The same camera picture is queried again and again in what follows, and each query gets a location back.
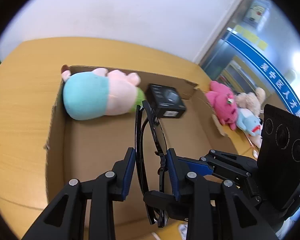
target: plush toy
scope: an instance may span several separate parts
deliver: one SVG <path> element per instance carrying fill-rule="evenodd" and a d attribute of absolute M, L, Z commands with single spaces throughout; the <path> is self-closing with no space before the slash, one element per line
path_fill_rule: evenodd
<path fill-rule="evenodd" d="M 63 103 L 73 119 L 88 120 L 103 115 L 125 114 L 142 105 L 145 95 L 137 87 L 140 83 L 137 73 L 126 75 L 120 70 L 107 73 L 106 68 L 96 68 L 71 75 L 69 67 L 63 65 Z"/>
<path fill-rule="evenodd" d="M 262 88 L 256 88 L 256 93 L 240 93 L 235 96 L 237 106 L 249 109 L 255 116 L 259 116 L 261 105 L 266 99 L 266 93 Z"/>
<path fill-rule="evenodd" d="M 228 123 L 231 130 L 235 130 L 238 108 L 234 101 L 234 94 L 232 90 L 226 85 L 220 84 L 216 81 L 211 81 L 210 91 L 206 93 L 206 97 L 210 105 L 214 108 L 219 122 L 222 125 Z"/>
<path fill-rule="evenodd" d="M 266 93 L 262 88 L 256 88 L 256 93 L 240 93 L 235 96 L 235 101 L 237 102 L 238 107 L 246 108 L 250 110 L 256 117 L 260 115 L 261 105 L 266 99 Z M 257 146 L 261 147 L 262 137 L 261 134 L 257 133 L 254 136 L 249 136 L 251 142 Z"/>
<path fill-rule="evenodd" d="M 260 119 L 247 108 L 238 109 L 237 126 L 251 136 L 261 134 Z"/>

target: beige plush toy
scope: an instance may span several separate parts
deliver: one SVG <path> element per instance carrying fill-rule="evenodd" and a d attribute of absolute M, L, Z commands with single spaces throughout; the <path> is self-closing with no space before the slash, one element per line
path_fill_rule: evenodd
<path fill-rule="evenodd" d="M 259 116 L 261 105 L 266 99 L 266 93 L 262 88 L 256 88 L 256 93 L 240 93 L 235 96 L 237 106 L 249 109 L 255 116 Z"/>
<path fill-rule="evenodd" d="M 240 93 L 235 96 L 235 101 L 237 106 L 240 108 L 247 108 L 249 109 L 256 117 L 259 117 L 261 113 L 261 105 L 266 99 L 266 93 L 262 88 L 256 88 L 256 93 Z M 250 141 L 257 146 L 259 149 L 261 147 L 262 137 L 261 135 L 250 136 Z M 257 151 L 254 151 L 254 157 L 258 158 Z"/>

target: yellow table surface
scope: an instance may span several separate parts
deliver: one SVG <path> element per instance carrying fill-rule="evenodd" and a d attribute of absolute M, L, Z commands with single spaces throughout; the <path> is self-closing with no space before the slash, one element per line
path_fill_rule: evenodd
<path fill-rule="evenodd" d="M 210 78 L 198 65 L 135 44 L 80 37 L 20 44 L 0 65 L 0 212 L 19 237 L 47 205 L 43 146 L 63 64 L 148 71 L 209 89 Z M 247 152 L 241 132 L 225 132 L 239 154 Z"/>

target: pig plush toy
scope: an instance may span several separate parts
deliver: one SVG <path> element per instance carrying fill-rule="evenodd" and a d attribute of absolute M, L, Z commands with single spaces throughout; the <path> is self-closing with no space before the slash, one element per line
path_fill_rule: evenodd
<path fill-rule="evenodd" d="M 76 120 L 133 112 L 145 100 L 143 91 L 137 87 L 140 84 L 137 73 L 126 75 L 120 70 L 108 73 L 106 68 L 96 68 L 71 75 L 70 68 L 63 65 L 61 76 L 65 82 L 65 109 Z"/>
<path fill-rule="evenodd" d="M 229 124 L 231 130 L 236 129 L 238 107 L 234 101 L 232 90 L 224 84 L 216 81 L 210 82 L 210 91 L 206 93 L 210 105 L 214 108 L 219 122 L 222 125 Z"/>

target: light blue plush toy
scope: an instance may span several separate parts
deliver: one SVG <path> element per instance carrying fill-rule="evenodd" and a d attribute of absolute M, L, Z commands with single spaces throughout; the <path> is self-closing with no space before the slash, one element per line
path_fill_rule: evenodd
<path fill-rule="evenodd" d="M 238 120 L 236 124 L 242 131 L 251 136 L 261 134 L 260 119 L 247 108 L 238 109 Z"/>

